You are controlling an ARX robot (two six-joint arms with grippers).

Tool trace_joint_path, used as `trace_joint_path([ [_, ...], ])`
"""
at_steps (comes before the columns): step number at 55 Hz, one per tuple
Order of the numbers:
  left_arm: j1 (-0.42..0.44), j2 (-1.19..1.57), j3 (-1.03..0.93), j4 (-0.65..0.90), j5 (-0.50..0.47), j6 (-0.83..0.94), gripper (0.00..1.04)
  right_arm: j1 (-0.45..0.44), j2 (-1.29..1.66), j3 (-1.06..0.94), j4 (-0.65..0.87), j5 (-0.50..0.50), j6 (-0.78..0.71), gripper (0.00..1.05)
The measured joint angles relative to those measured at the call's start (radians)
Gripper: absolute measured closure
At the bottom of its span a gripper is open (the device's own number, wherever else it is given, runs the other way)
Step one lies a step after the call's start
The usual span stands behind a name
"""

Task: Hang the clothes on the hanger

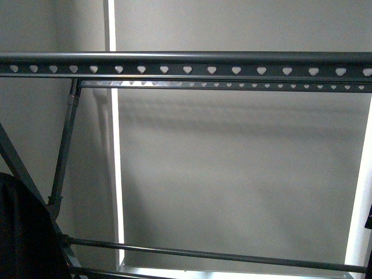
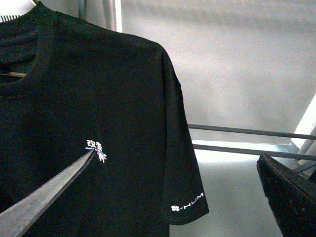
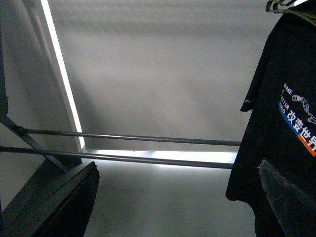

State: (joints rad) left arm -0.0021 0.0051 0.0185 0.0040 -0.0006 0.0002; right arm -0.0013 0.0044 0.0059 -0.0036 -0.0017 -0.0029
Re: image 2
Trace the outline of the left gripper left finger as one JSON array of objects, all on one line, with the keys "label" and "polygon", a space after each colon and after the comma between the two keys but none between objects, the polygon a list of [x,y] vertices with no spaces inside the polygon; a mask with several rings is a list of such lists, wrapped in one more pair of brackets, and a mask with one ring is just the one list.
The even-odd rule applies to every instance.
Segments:
[{"label": "left gripper left finger", "polygon": [[89,151],[30,195],[0,214],[0,235],[21,237],[88,167],[95,156]]}]

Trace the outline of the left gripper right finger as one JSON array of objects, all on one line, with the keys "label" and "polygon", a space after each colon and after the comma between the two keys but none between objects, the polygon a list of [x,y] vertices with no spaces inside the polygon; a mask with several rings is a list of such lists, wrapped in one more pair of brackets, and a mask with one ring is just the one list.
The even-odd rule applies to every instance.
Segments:
[{"label": "left gripper right finger", "polygon": [[316,235],[316,173],[306,179],[267,154],[257,171],[269,206],[284,237]]}]

